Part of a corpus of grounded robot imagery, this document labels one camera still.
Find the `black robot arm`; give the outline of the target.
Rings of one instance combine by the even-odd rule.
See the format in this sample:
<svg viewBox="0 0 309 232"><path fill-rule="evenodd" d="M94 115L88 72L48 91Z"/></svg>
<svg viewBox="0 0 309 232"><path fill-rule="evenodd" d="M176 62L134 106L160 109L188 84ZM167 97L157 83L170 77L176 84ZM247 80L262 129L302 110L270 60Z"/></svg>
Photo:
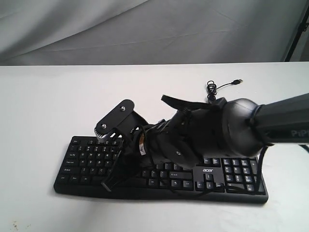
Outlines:
<svg viewBox="0 0 309 232"><path fill-rule="evenodd" d="M309 96L258 105L249 99L212 103L189 102L170 96L162 101L176 110L169 120L149 124L134 111L133 101L116 105L96 127L100 143L121 136L121 148L101 185L111 191L143 168L173 162L187 169L203 157L263 157L275 144L309 142Z"/></svg>

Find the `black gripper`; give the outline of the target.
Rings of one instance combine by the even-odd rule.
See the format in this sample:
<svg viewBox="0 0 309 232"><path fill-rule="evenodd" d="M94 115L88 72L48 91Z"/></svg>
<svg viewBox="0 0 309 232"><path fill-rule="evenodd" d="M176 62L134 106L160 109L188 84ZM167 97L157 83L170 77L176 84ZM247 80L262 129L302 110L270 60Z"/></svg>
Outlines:
<svg viewBox="0 0 309 232"><path fill-rule="evenodd" d="M137 119L123 120L120 123L120 134L124 138L123 148L101 185L107 191L112 191L136 176L142 168L165 162L180 165L183 155L176 147L176 133L170 129L170 120L163 119L156 124L146 124L145 120Z"/></svg>

